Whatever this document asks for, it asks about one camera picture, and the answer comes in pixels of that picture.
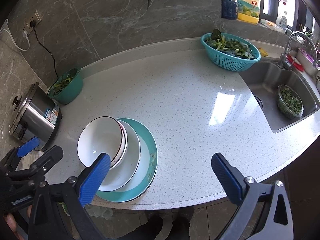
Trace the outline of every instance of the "stainless steel sink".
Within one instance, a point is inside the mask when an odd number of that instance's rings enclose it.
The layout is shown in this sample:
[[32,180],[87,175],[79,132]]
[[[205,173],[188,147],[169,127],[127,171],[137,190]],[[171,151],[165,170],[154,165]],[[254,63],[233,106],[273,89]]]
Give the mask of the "stainless steel sink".
[[[258,101],[274,133],[300,122],[320,109],[319,100],[297,70],[285,70],[275,62],[260,61],[239,74]],[[293,88],[301,98],[304,107],[301,118],[289,119],[278,109],[277,88],[281,84]]]

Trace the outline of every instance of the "white bottle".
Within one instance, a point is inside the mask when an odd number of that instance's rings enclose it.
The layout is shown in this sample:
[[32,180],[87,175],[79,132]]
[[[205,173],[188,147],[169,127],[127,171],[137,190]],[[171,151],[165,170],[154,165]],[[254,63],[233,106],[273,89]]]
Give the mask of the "white bottle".
[[279,1],[279,14],[276,20],[276,25],[278,25],[283,31],[283,33],[285,33],[287,31],[288,28],[288,22],[287,22],[287,11],[286,11],[286,7],[287,7],[287,0],[280,0]]

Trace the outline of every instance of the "metal screw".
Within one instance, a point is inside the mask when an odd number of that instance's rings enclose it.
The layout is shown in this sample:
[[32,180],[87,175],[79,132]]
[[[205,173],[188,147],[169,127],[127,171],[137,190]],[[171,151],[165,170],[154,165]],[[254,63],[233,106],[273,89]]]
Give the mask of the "metal screw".
[[276,185],[277,185],[278,187],[282,187],[282,186],[283,186],[283,183],[282,183],[281,180],[277,180],[277,181],[276,181]]
[[76,177],[75,177],[75,176],[71,176],[71,177],[69,177],[69,178],[67,179],[67,181],[68,181],[69,183],[74,183],[74,182],[76,182]]
[[40,186],[40,187],[45,187],[45,185],[46,185],[46,182],[45,182],[45,181],[41,181],[41,182],[39,183],[39,186]]
[[254,178],[253,178],[253,177],[246,177],[245,180],[246,180],[248,183],[254,183]]

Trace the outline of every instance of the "white speckled countertop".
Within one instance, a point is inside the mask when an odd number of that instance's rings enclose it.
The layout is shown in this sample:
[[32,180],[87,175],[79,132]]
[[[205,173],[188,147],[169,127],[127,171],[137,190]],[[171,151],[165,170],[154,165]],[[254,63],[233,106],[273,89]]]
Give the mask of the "white speckled countertop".
[[49,183],[79,175],[77,140],[96,117],[136,119],[149,128],[158,146],[156,177],[145,194],[127,203],[96,197],[96,205],[167,209],[212,201],[225,196],[211,169],[214,153],[221,152],[244,176],[260,182],[297,158],[320,132],[318,111],[273,133],[239,74],[214,65],[198,39],[131,49],[81,73],[83,90],[61,108],[54,144],[64,156],[47,173]]

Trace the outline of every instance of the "rice cooker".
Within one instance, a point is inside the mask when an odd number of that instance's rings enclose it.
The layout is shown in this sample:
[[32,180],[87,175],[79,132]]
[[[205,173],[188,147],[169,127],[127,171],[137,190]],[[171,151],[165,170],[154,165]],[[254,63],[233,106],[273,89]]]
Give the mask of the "rice cooker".
[[9,133],[22,143],[36,136],[40,145],[35,150],[46,150],[57,134],[62,118],[58,105],[42,91],[38,82],[32,84],[20,99],[16,96],[12,105],[16,106]]

